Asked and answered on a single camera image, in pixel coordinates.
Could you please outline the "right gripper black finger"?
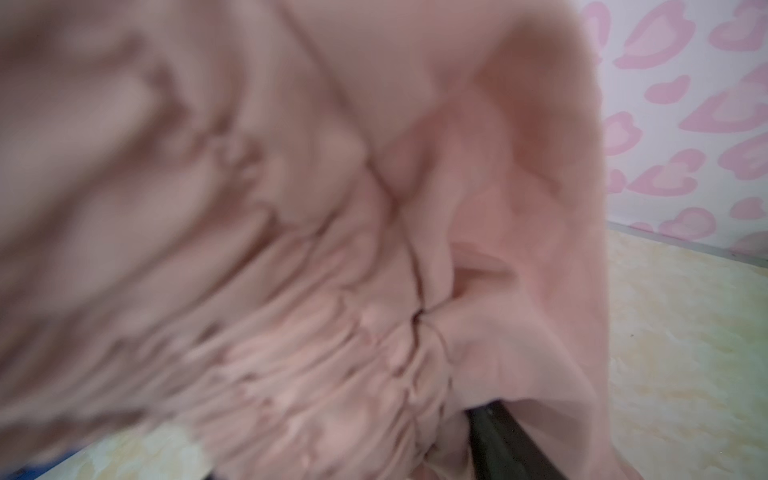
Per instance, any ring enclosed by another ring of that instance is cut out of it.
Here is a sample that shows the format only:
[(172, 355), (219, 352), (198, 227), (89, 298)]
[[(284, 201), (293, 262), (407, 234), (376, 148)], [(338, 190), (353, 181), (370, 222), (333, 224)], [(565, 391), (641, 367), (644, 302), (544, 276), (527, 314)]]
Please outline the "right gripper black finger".
[(466, 411), (475, 478), (565, 480), (500, 401)]

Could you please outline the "pink garment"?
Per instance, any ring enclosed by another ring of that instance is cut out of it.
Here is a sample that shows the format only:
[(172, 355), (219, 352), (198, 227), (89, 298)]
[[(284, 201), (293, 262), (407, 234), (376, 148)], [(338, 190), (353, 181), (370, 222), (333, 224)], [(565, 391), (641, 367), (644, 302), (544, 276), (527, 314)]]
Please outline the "pink garment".
[(472, 479), (610, 433), (568, 1), (5, 1), (1, 467), (176, 424), (227, 479)]

